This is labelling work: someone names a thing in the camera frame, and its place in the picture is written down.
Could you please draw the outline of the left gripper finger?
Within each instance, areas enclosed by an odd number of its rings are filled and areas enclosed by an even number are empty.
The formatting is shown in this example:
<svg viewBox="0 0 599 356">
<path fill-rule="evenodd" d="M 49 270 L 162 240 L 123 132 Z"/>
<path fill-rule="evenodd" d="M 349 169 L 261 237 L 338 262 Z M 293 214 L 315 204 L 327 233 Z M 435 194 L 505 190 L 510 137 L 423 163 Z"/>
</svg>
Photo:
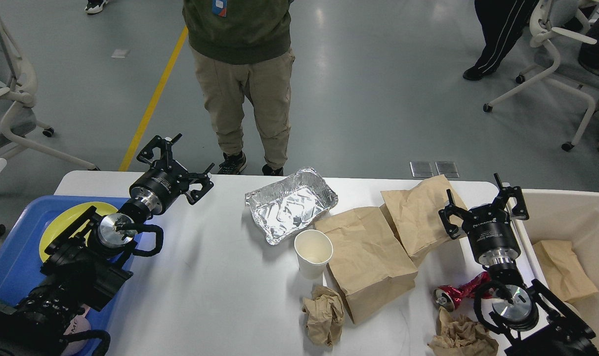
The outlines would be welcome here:
<svg viewBox="0 0 599 356">
<path fill-rule="evenodd" d="M 179 193 L 186 197 L 189 205 L 198 203 L 214 187 L 210 175 L 213 168 L 214 164 L 210 164 L 203 172 L 185 170 L 179 174 Z"/>
<path fill-rule="evenodd" d="M 173 158 L 171 150 L 181 137 L 182 133 L 174 138 L 156 135 L 139 151 L 136 160 L 158 171 L 182 171 L 183 166 Z"/>
</svg>

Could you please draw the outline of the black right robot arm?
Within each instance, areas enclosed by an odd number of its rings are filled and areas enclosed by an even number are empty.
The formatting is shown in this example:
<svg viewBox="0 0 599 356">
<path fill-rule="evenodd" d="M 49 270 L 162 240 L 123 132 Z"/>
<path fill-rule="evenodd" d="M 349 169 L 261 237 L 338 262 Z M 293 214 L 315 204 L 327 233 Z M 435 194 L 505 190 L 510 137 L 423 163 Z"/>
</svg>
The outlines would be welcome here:
<svg viewBox="0 0 599 356">
<path fill-rule="evenodd" d="M 453 240 L 466 236 L 474 260 L 491 278 L 475 288 L 476 319 L 508 339 L 508 356 L 597 356 L 594 330 L 542 282 L 523 280 L 511 222 L 529 219 L 527 205 L 521 187 L 494 178 L 498 194 L 491 203 L 466 210 L 447 189 L 448 201 L 439 210 L 446 234 Z"/>
</svg>

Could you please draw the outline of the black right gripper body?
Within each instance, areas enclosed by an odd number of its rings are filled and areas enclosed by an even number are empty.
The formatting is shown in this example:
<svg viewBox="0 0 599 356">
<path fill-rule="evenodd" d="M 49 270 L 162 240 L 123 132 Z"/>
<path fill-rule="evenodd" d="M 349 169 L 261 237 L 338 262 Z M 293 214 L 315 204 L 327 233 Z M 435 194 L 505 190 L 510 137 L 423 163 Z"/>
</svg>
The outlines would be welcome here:
<svg viewBox="0 0 599 356">
<path fill-rule="evenodd" d="M 482 266 L 514 263 L 521 248 L 511 228 L 510 214 L 504 208 L 475 207 L 465 221 L 472 255 Z"/>
</svg>

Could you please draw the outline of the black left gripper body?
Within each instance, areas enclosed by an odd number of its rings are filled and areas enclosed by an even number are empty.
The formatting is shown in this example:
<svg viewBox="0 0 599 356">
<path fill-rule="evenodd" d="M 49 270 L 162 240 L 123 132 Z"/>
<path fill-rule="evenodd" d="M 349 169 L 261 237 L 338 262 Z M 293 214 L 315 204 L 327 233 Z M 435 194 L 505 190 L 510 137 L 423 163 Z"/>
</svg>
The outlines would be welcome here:
<svg viewBox="0 0 599 356">
<path fill-rule="evenodd" d="M 189 172 L 183 168 L 171 171 L 150 168 L 144 172 L 128 189 L 130 200 L 146 216 L 159 216 L 175 202 L 180 194 L 188 190 Z"/>
</svg>

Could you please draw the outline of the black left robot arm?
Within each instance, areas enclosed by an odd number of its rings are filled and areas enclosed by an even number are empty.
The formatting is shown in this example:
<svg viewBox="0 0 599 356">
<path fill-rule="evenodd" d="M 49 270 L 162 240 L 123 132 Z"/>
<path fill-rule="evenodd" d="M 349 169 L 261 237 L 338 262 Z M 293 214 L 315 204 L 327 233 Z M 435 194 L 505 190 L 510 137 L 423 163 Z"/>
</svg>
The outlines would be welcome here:
<svg viewBox="0 0 599 356">
<path fill-rule="evenodd" d="M 161 252 L 164 230 L 150 224 L 179 198 L 194 205 L 213 187 L 210 169 L 189 172 L 173 158 L 181 138 L 155 136 L 137 160 L 149 165 L 129 188 L 129 199 L 105 216 L 90 205 L 55 237 L 44 252 L 44 280 L 14 307 L 0 304 L 0 356 L 60 356 L 72 342 L 97 339 L 92 352 L 104 356 L 111 336 L 92 329 L 74 334 L 65 330 L 85 309 L 101 311 L 133 272 L 124 264 L 132 256 Z"/>
</svg>

